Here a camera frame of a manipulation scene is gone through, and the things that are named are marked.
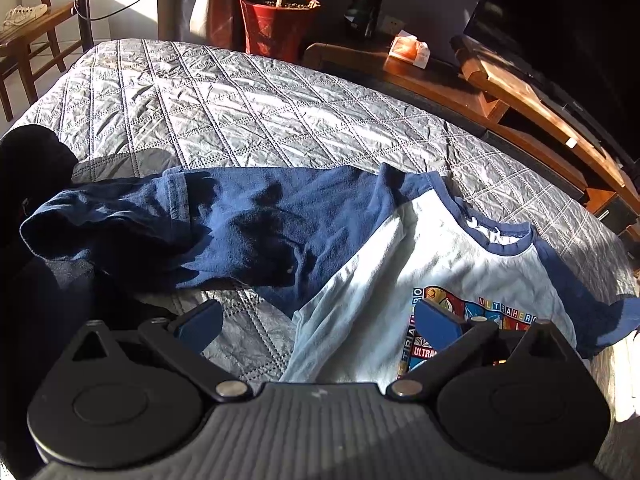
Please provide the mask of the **wooden TV stand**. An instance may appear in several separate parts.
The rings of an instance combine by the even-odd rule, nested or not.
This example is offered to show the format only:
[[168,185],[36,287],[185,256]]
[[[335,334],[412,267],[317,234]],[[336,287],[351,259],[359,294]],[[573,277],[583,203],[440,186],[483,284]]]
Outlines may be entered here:
[[587,209],[608,222],[622,218],[614,212],[615,207],[628,210],[632,218],[623,222],[620,232],[638,240],[639,195],[611,155],[589,141],[572,120],[552,110],[552,106],[541,99],[541,93],[518,76],[515,68],[503,58],[467,36],[452,38],[451,45],[467,82],[564,144],[568,152],[598,175],[603,184],[600,188],[588,188]]

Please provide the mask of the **red plant pot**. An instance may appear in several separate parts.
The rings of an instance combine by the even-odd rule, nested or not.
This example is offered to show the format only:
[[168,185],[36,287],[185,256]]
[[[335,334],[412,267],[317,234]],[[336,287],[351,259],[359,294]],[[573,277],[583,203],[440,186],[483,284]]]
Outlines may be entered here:
[[297,63],[321,6],[318,0],[275,6],[266,0],[240,0],[245,52]]

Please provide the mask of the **black flat screen television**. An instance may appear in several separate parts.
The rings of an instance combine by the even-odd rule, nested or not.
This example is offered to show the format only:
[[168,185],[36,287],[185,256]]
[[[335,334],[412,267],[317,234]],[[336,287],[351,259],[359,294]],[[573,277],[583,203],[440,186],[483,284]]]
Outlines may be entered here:
[[639,0],[480,0],[464,29],[521,58],[639,157]]

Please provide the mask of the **grey quilted bedspread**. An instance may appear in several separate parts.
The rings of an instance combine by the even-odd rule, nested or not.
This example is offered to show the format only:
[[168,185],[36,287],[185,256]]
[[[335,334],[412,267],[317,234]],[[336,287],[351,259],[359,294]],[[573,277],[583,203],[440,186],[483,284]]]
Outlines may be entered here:
[[24,115],[92,182],[172,166],[437,170],[465,200],[529,220],[600,298],[631,289],[622,246],[548,178],[445,119],[342,78],[183,42],[104,42]]

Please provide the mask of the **white shoes on chair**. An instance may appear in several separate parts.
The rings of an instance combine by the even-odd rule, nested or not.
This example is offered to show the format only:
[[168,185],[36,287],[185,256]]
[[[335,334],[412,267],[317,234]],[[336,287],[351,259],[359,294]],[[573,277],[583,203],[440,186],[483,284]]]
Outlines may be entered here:
[[48,10],[49,7],[45,3],[40,3],[38,6],[16,6],[6,12],[1,30],[5,32],[6,30],[24,26],[40,18],[40,16],[46,14]]

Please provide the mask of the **blue white raglan t-shirt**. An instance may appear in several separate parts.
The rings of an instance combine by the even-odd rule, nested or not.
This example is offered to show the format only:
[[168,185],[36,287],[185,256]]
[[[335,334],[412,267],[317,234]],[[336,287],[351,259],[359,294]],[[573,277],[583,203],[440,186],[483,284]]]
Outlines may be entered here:
[[254,289],[296,326],[287,382],[400,373],[420,305],[507,330],[550,320],[585,359],[639,326],[639,303],[594,298],[528,223],[489,219],[439,174],[349,166],[169,169],[68,188],[21,237],[47,260],[85,259],[142,292],[211,281]]

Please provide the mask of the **wooden chair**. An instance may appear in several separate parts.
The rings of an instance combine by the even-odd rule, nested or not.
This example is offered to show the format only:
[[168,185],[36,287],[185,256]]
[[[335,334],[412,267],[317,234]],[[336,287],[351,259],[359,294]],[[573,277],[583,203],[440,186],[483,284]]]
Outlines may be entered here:
[[40,0],[49,10],[24,26],[1,31],[1,106],[10,122],[14,118],[6,88],[6,80],[14,73],[21,77],[29,104],[38,100],[36,81],[52,67],[62,74],[67,70],[65,59],[78,49],[85,50],[82,39],[73,40],[64,50],[58,43],[56,28],[76,18],[74,2],[54,6],[52,0]]

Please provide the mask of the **low wooden bench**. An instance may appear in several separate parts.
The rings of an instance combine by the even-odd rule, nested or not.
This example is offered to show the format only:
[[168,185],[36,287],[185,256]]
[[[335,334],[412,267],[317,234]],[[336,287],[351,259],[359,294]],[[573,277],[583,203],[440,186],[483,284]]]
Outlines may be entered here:
[[582,172],[531,134],[503,125],[500,120],[510,107],[473,87],[454,66],[430,61],[420,70],[389,58],[379,47],[358,50],[321,42],[306,49],[303,63],[444,118],[534,170],[574,200],[586,200]]

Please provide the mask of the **orange tissue box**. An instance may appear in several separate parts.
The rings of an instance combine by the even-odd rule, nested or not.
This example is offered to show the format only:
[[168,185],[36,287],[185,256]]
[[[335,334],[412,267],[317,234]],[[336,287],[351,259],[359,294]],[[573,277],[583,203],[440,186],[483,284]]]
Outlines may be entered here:
[[431,50],[426,42],[401,29],[390,46],[388,56],[424,70],[431,57]]

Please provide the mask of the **beige curtain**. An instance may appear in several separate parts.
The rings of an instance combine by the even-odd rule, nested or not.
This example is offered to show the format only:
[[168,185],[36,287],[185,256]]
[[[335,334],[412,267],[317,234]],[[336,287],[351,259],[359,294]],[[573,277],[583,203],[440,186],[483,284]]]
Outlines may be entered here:
[[239,0],[157,0],[157,37],[239,49]]

